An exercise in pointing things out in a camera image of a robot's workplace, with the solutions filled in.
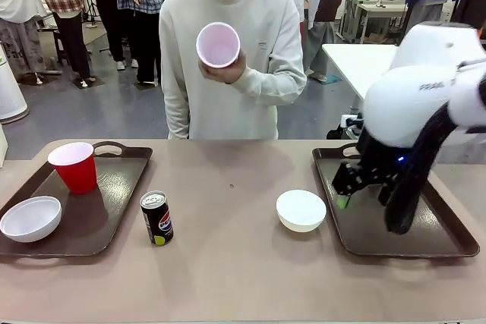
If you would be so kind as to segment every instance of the human hand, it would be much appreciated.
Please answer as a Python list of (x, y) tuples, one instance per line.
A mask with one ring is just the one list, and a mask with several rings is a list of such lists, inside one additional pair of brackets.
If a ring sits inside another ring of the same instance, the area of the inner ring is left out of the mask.
[(240, 51), (238, 59), (227, 68), (212, 68), (202, 61), (199, 61), (199, 68), (202, 75), (218, 83), (232, 84), (239, 80), (246, 70), (246, 56)]

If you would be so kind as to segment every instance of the can top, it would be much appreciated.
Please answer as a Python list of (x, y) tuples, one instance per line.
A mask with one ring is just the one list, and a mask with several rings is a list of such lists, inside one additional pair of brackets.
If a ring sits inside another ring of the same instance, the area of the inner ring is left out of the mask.
[(162, 191), (150, 191), (142, 196), (140, 205), (146, 209), (156, 209), (167, 201), (166, 195)]

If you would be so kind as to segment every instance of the brown tray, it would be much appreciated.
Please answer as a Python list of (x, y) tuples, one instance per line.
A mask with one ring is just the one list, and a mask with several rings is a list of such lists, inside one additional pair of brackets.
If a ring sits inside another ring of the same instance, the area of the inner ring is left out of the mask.
[(378, 186), (367, 187), (351, 196), (349, 207), (340, 209), (332, 186), (345, 149), (314, 149), (312, 155), (323, 183), (337, 232), (344, 248), (358, 256), (399, 258), (472, 257), (479, 253), (479, 244), (434, 187), (427, 183), (418, 203), (415, 220), (404, 235), (389, 233), (385, 227), (384, 207), (378, 202)]
[[(82, 196), (73, 195), (46, 162), (0, 209), (0, 218), (25, 199), (51, 196), (61, 202), (61, 223), (48, 237), (29, 244), (14, 242), (0, 234), (0, 256), (93, 256), (108, 247), (152, 156), (152, 149), (126, 147), (116, 142), (99, 142), (93, 146), (98, 188)], [(96, 149), (101, 146), (118, 147), (121, 153), (97, 155)]]

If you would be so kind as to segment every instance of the black pants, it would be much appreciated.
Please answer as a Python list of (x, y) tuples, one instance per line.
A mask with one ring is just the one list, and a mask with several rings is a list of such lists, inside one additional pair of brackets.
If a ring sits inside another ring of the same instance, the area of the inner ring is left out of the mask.
[(153, 65), (157, 68), (157, 77), (161, 80), (160, 68), (160, 39), (159, 39), (159, 14), (147, 14), (135, 12), (135, 23), (140, 40), (140, 48), (137, 50), (138, 75), (140, 82), (153, 81)]
[(134, 11), (128, 9), (118, 9), (117, 0), (96, 0), (99, 16), (106, 29), (108, 36), (109, 50), (115, 61), (123, 61), (123, 36), (128, 37), (131, 58), (138, 60), (137, 57), (137, 37), (134, 35)]
[(71, 68), (86, 80), (91, 74), (88, 52), (83, 39), (81, 13), (73, 18), (60, 18), (56, 13), (53, 15), (61, 35), (62, 48), (66, 51)]

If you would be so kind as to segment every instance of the red cup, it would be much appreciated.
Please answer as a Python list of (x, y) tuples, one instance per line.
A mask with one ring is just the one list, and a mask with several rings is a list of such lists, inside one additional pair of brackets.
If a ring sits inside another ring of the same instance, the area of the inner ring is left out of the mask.
[(54, 149), (47, 158), (55, 167), (69, 190), (83, 195), (97, 186), (94, 148), (88, 143), (76, 142)]

